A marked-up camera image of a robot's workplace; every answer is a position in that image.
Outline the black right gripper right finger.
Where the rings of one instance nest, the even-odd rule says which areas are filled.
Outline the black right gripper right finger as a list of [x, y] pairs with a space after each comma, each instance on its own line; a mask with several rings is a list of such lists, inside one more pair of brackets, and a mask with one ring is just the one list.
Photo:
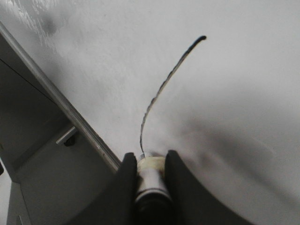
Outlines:
[[169, 150], [165, 158], [165, 181], [173, 200], [176, 225], [251, 224], [215, 198], [175, 150]]

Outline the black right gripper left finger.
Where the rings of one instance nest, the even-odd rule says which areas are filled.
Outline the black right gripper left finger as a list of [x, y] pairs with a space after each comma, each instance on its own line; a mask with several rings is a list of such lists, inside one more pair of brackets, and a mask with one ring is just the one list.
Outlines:
[[133, 225], [137, 183], [134, 153], [125, 154], [112, 182], [67, 225]]

